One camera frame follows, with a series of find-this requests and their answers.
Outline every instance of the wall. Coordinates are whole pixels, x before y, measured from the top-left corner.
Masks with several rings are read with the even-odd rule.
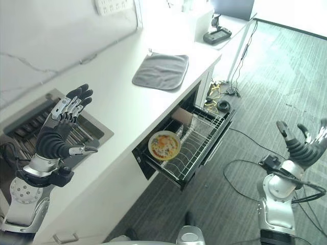
[[[327,0],[255,0],[257,18],[327,37]]]
[[[0,0],[0,8],[0,108],[137,26],[133,7],[103,17],[95,0]]]

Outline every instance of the silver robotic arm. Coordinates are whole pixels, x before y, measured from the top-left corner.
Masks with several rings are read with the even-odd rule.
[[[74,175],[68,166],[60,166],[59,160],[97,152],[90,146],[65,142],[77,117],[91,103],[92,93],[87,84],[82,85],[61,99],[47,117],[37,137],[36,154],[28,165],[16,170],[17,177],[10,185],[11,204],[2,231],[36,233],[50,203],[49,197],[42,196],[43,189],[63,187]]]
[[[290,157],[280,163],[276,156],[268,155],[259,162],[268,173],[268,176],[258,182],[261,199],[257,210],[261,243],[294,244],[292,236],[295,236],[295,221],[291,206],[293,192],[302,187],[301,177],[305,170],[327,148],[327,119],[321,120],[321,128],[315,139],[311,138],[305,126],[298,124],[306,138],[304,143],[295,138],[285,122],[278,121],[277,127],[284,137]]]

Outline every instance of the power strip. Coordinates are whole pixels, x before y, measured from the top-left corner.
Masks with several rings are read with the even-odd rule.
[[[96,0],[97,11],[101,16],[131,9],[133,3],[133,0]]]

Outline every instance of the gray cloth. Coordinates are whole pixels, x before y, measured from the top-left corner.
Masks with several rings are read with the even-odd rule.
[[[170,90],[183,82],[189,66],[186,55],[147,55],[135,73],[132,83],[139,86]]]

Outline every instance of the food on plate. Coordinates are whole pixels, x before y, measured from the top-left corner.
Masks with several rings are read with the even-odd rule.
[[[178,155],[180,141],[173,132],[157,132],[149,141],[149,151],[159,160],[170,160]]]

